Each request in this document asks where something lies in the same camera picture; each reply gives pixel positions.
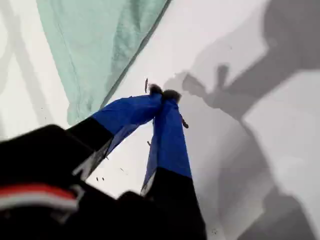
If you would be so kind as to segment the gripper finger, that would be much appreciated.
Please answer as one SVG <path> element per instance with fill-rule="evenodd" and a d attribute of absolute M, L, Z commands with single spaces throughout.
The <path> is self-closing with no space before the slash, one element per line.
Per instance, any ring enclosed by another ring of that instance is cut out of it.
<path fill-rule="evenodd" d="M 162 107 L 163 91 L 156 84 L 149 94 L 115 100 L 67 131 L 93 153 L 73 170 L 82 180 L 139 126 L 151 121 Z"/>
<path fill-rule="evenodd" d="M 201 217 L 183 131 L 183 118 L 175 90 L 164 91 L 153 120 L 143 196 L 178 215 Z"/>

